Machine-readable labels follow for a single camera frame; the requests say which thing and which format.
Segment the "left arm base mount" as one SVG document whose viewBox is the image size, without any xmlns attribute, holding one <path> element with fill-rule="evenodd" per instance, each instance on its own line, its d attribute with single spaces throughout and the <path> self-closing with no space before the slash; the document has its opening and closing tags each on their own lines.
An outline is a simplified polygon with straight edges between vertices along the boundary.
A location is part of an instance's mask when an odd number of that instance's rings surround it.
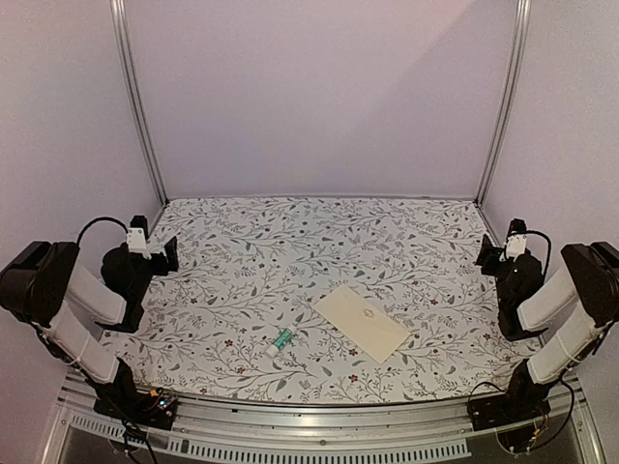
<svg viewBox="0 0 619 464">
<path fill-rule="evenodd" d="M 176 400 L 162 389 L 156 394 L 140 392 L 134 383 L 131 368 L 122 360 L 111 382 L 99 383 L 88 379 L 96 393 L 94 411 L 130 424 L 171 430 L 177 411 Z"/>
</svg>

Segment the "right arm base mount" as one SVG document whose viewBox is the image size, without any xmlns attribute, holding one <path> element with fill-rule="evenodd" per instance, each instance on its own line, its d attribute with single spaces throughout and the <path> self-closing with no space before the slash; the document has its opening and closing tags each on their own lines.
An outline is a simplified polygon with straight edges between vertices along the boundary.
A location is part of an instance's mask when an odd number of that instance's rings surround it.
<svg viewBox="0 0 619 464">
<path fill-rule="evenodd" d="M 529 421 L 549 413 L 547 397 L 557 383 L 557 380 L 546 384 L 536 383 L 531 377 L 527 361 L 521 362 L 505 392 L 467 401 L 467 414 L 473 430 L 487 430 Z"/>
</svg>

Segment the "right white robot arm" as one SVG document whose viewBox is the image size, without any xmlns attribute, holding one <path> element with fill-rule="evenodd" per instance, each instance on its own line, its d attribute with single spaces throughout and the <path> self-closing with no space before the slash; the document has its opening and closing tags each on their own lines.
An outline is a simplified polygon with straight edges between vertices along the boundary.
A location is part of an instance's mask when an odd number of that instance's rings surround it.
<svg viewBox="0 0 619 464">
<path fill-rule="evenodd" d="M 536 408 L 531 386 L 556 383 L 596 351 L 618 323 L 618 249 L 608 242 L 565 245 L 562 264 L 546 277 L 543 263 L 526 246 L 533 234 L 512 232 L 503 246 L 484 235 L 476 258 L 482 273 L 494 278 L 498 326 L 505 338 L 521 341 L 553 329 L 543 348 L 514 372 L 515 388 L 499 407 L 507 421 L 521 421 Z"/>
</svg>

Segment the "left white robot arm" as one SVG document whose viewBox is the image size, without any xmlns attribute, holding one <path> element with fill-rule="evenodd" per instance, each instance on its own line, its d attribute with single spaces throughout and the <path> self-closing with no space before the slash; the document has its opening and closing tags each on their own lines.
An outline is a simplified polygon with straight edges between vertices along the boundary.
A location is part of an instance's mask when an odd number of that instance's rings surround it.
<svg viewBox="0 0 619 464">
<path fill-rule="evenodd" d="M 111 384 L 121 362 L 83 326 L 72 307 L 89 312 L 107 331 L 135 333 L 152 278 L 179 270 L 178 241 L 172 238 L 162 253 L 149 253 L 128 239 L 103 257 L 102 279 L 78 262 L 79 252 L 75 242 L 28 245 L 1 272 L 1 306 L 95 383 Z"/>
</svg>

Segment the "green white glue stick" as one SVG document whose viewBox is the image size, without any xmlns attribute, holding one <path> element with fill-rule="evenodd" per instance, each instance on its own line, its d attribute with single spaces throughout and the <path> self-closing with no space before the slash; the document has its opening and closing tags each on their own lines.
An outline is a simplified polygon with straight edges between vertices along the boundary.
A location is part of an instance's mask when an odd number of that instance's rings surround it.
<svg viewBox="0 0 619 464">
<path fill-rule="evenodd" d="M 296 332 L 296 327 L 294 325 L 288 326 L 283 329 L 280 334 L 272 341 L 272 343 L 266 348 L 265 353 L 269 357 L 276 356 L 281 349 L 290 341 L 293 335 Z"/>
</svg>

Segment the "cream envelope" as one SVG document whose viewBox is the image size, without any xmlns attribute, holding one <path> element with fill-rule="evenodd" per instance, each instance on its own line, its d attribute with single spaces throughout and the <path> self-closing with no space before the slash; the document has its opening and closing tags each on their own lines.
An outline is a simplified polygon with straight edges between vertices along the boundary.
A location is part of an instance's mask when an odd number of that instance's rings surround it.
<svg viewBox="0 0 619 464">
<path fill-rule="evenodd" d="M 314 310 L 379 364 L 410 336 L 410 331 L 346 285 L 322 298 Z"/>
</svg>

